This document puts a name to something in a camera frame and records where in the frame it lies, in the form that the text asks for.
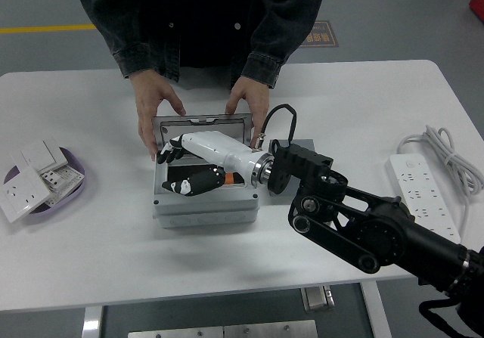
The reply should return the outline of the person's left hand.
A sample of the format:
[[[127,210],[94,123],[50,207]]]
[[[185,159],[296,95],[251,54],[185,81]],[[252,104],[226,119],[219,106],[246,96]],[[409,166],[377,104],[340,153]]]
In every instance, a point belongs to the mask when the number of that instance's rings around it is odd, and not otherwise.
[[[255,147],[268,113],[269,87],[256,80],[241,76],[231,89],[225,112],[227,114],[235,113],[240,100],[246,101],[252,115],[254,131],[250,146]]]

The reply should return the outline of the person's right hand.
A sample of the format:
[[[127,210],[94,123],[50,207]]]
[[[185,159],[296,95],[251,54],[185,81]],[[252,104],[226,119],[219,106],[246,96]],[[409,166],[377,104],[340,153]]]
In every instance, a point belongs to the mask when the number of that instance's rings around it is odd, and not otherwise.
[[[158,153],[152,119],[158,107],[167,101],[171,108],[181,116],[186,114],[181,99],[172,86],[155,70],[142,70],[129,76],[135,93],[135,106],[138,115],[138,134],[147,148],[152,160]]]

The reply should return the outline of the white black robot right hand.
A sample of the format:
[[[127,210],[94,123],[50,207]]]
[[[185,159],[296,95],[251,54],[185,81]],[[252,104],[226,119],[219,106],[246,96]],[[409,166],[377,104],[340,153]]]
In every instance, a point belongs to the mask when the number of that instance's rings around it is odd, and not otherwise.
[[[225,175],[238,173],[246,183],[257,186],[258,165],[264,152],[254,152],[251,147],[218,131],[182,134],[165,143],[157,162],[171,163],[185,153],[192,153],[211,163],[211,167],[179,181],[165,181],[162,187],[186,197],[204,194],[221,187]]]

